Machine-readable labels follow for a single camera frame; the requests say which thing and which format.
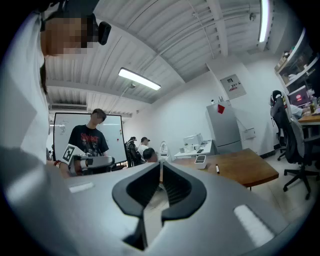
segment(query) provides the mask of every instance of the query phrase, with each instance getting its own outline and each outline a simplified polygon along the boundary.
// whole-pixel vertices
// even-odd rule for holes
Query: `fluorescent light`
[[[132,81],[138,82],[144,86],[148,86],[154,90],[159,90],[161,88],[161,86],[159,84],[156,84],[155,82],[150,81],[149,79],[134,73],[124,67],[122,67],[119,71],[119,76],[123,77],[123,78],[127,78],[130,79]]]
[[[266,40],[268,20],[269,20],[269,0],[261,0],[260,37],[259,42]]]

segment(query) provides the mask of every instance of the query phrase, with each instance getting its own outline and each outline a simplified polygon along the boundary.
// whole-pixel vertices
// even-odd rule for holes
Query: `black office chair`
[[[276,126],[278,127],[278,133],[277,133],[277,136],[278,136],[278,140],[279,140],[279,143],[280,143],[280,146],[281,146],[281,122],[280,122],[280,113],[276,112],[275,115],[272,117]],[[284,141],[286,142],[287,141],[287,136],[286,134],[283,132],[283,138],[284,138]],[[279,155],[279,157],[277,158],[278,161],[281,160],[281,157],[283,157],[285,154],[286,154],[286,148],[287,146],[281,146],[280,147],[280,153],[281,155]]]
[[[272,110],[272,116],[277,115],[279,117],[281,128],[283,129],[283,132],[286,134],[285,158],[290,164],[301,164],[299,170],[284,170],[285,176],[288,173],[295,174],[295,176],[287,184],[284,185],[283,191],[286,192],[288,190],[288,186],[295,182],[297,179],[302,179],[308,191],[307,195],[305,196],[305,199],[308,200],[310,197],[311,189],[307,180],[307,176],[316,176],[316,180],[319,181],[320,174],[319,172],[306,170],[306,165],[311,165],[312,163],[312,146],[313,143],[320,140],[320,136],[318,135],[307,139],[303,138],[302,128],[299,125],[298,121],[289,119],[287,112],[291,113],[291,111],[286,111],[285,108],[290,108],[290,106],[286,104],[286,101],[283,100],[282,97],[278,97],[276,99],[276,105],[274,107],[275,109]],[[299,154],[299,151],[305,151],[303,157]]]

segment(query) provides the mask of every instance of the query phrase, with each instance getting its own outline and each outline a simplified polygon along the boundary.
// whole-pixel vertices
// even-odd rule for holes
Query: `refrigerator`
[[[222,155],[242,150],[239,127],[231,103],[215,103],[207,106],[206,110],[217,153]]]

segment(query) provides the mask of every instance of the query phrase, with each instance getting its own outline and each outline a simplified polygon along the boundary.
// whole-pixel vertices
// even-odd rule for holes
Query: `ceiling beam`
[[[75,89],[75,90],[79,90],[79,91],[95,92],[95,93],[99,93],[99,94],[108,94],[108,95],[116,95],[116,96],[121,96],[121,94],[123,93],[120,90],[105,88],[102,86],[95,86],[93,84],[70,82],[70,81],[58,81],[58,80],[51,80],[51,79],[48,79],[46,81],[46,85],[48,87],[71,88],[71,89]],[[135,101],[139,101],[139,102],[148,103],[148,104],[153,103],[153,101],[151,99],[134,96],[129,93],[123,94],[122,97],[131,99],[131,100],[135,100]]]
[[[220,50],[221,54],[223,56],[228,56],[228,41],[227,41],[227,30],[226,30],[226,24],[223,19],[223,14],[222,10],[220,7],[219,0],[206,0],[209,8],[211,10],[212,16],[214,20],[217,20],[215,25],[216,25],[216,30],[218,32],[218,37],[220,41]]]
[[[136,44],[138,47],[142,48],[149,54],[151,54],[154,58],[156,58],[158,61],[161,62],[162,65],[164,65],[167,69],[169,69],[173,74],[175,74],[176,78],[184,84],[184,79],[179,75],[179,73],[174,69],[173,66],[169,64],[169,62],[164,59],[160,54],[153,49],[147,42],[145,42],[142,38],[140,38],[137,34],[133,33],[129,29],[126,29],[124,26],[117,24],[113,20],[110,20],[106,17],[103,17],[101,15],[96,15],[96,18],[98,20],[107,22],[111,25],[111,29],[116,32],[118,35],[126,37],[128,40],[132,41],[134,44]]]

